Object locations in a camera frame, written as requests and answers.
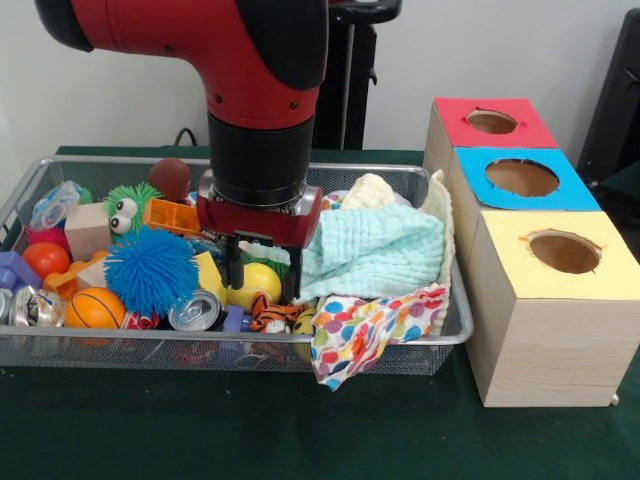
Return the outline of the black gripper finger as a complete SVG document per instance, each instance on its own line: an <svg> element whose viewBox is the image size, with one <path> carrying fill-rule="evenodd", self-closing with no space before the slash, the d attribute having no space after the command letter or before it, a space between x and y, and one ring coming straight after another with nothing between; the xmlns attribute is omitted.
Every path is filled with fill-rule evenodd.
<svg viewBox="0 0 640 480"><path fill-rule="evenodd" d="M283 284L283 302L293 303L300 295L303 249L286 247L285 250L289 253L290 265Z"/></svg>
<svg viewBox="0 0 640 480"><path fill-rule="evenodd" d="M240 237L238 235L230 236L227 240L228 273L230 286L234 290L239 290L244 286L244 263L239 243Z"/></svg>

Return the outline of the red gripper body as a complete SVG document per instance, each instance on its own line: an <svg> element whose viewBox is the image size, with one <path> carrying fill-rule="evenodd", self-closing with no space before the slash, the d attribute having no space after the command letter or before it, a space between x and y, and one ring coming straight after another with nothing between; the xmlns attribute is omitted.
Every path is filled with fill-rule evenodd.
<svg viewBox="0 0 640 480"><path fill-rule="evenodd" d="M198 186L196 210L203 231L269 240L282 248L305 248L321 211L322 189L307 185L293 203L271 208L242 206L227 201L214 188L207 169Z"/></svg>

